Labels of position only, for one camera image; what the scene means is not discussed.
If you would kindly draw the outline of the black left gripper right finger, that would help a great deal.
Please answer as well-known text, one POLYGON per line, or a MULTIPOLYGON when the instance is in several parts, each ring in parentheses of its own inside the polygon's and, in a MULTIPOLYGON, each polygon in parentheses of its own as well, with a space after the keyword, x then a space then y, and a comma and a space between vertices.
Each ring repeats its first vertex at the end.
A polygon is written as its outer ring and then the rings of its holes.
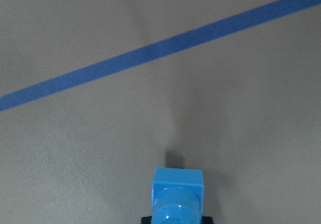
POLYGON ((211 216, 202 216, 202 224, 214 224, 214 220, 211 216))

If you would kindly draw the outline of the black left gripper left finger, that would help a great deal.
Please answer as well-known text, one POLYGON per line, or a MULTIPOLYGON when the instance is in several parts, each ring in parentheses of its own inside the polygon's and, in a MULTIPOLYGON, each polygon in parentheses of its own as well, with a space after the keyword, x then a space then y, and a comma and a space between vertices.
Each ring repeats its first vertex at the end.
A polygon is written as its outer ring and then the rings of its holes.
POLYGON ((143 216, 140 219, 141 224, 151 224, 152 216, 143 216))

